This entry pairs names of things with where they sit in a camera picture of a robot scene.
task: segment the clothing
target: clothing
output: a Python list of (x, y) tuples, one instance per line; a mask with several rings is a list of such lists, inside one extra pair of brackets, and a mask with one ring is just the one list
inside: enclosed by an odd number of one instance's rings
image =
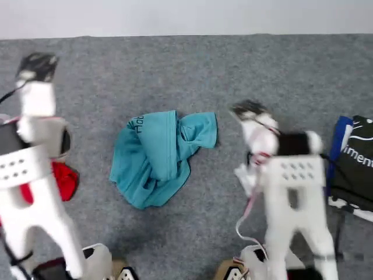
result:
[(353, 129), (338, 157), (337, 163), (351, 180), (353, 188), (340, 173), (331, 182), (331, 194), (373, 211), (373, 121), (362, 116), (353, 117)]
[(187, 159), (199, 147), (213, 148), (216, 138), (215, 113), (180, 120), (176, 111), (133, 118), (115, 143), (110, 180), (133, 206), (162, 206), (188, 179)]
[[(352, 125), (353, 120), (345, 117), (340, 116), (334, 130), (333, 141), (332, 141), (332, 148), (330, 149), (330, 159), (332, 161), (337, 161), (341, 150), (347, 145), (347, 141), (350, 137), (352, 132)], [(330, 185), (332, 183), (332, 179), (335, 175), (335, 166), (334, 164), (330, 163), (328, 167), (328, 171), (326, 173), (326, 195), (331, 195)]]

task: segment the white plastic part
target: white plastic part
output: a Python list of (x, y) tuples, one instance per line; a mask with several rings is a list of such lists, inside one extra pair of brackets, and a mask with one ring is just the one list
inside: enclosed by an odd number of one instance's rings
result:
[(112, 275), (112, 259), (109, 249), (103, 244), (84, 248), (93, 249), (93, 254), (86, 260), (86, 272), (82, 280), (115, 280)]
[[(62, 205), (44, 148), (35, 146), (3, 155), (0, 162), (6, 165), (1, 171), (0, 217), (6, 242), (15, 257), (22, 259), (31, 252), (33, 232), (30, 229), (38, 226), (60, 246), (71, 276), (81, 278), (86, 264), (82, 247), (74, 224)], [(10, 175), (12, 177), (5, 180), (5, 176)], [(18, 187), (22, 183), (29, 183), (34, 198), (32, 205), (23, 199)], [(31, 273), (35, 263), (29, 258), (22, 266)], [(12, 267), (11, 271), (16, 279), (24, 280), (17, 267)]]
[[(337, 280), (333, 239), (326, 224), (325, 176), (320, 156), (272, 157), (263, 176), (270, 279), (287, 279), (285, 256), (294, 232), (299, 230), (311, 251), (319, 256), (315, 266), (324, 280)], [(290, 206), (289, 190), (298, 194), (296, 209)]]
[[(241, 251), (240, 259), (243, 260), (245, 267), (249, 269), (247, 279), (252, 280), (268, 280), (267, 263), (258, 259), (255, 254), (256, 250), (261, 250), (258, 245), (246, 246)], [(286, 269), (304, 268), (304, 264), (297, 258), (297, 256), (289, 249), (285, 257)]]
[(242, 273), (238, 268), (233, 268), (229, 272), (229, 275), (227, 276), (226, 280), (241, 280), (242, 279)]
[(41, 145), (0, 156), (0, 190), (26, 184), (51, 172), (51, 162)]
[(68, 123), (64, 118), (59, 117), (41, 118), (40, 123), (47, 132), (44, 146), (48, 152), (48, 157), (53, 161), (65, 162), (67, 153), (61, 154), (61, 146)]
[(132, 275), (131, 270), (124, 268), (120, 273), (118, 280), (135, 280), (135, 277)]
[[(25, 80), (19, 80), (17, 86), (22, 86)], [(56, 104), (54, 86), (51, 82), (27, 82), (20, 89), (22, 116), (51, 117), (55, 115)]]

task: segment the gray carpet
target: gray carpet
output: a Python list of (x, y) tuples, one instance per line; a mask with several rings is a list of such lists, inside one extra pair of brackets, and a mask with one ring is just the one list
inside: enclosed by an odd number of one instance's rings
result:
[[(373, 36), (185, 36), (65, 38), (0, 41), (0, 92), (13, 88), (20, 58), (31, 51), (61, 57), (56, 80), (58, 115), (71, 123), (68, 163), (81, 173), (65, 203), (84, 246), (105, 243), (125, 257), (140, 279), (211, 279), (221, 260), (246, 245), (234, 225), (245, 205), (233, 169), (244, 158), (241, 130), (227, 106), (244, 98), (267, 105), (282, 129), (320, 133), (329, 146), (341, 114), (373, 116)], [(17, 98), (0, 113), (18, 114)], [(108, 180), (112, 149), (126, 122), (143, 113), (215, 111), (216, 149), (190, 159), (192, 173), (163, 207), (139, 211)], [(337, 213), (328, 209), (335, 230)], [(245, 232), (263, 240), (260, 201)], [(59, 255), (38, 231), (41, 260)], [(308, 252), (301, 238), (294, 251)], [(373, 225), (348, 216), (342, 249), (373, 256)], [(9, 279), (0, 255), (1, 279)], [(340, 279), (371, 279), (373, 262), (339, 266)]]

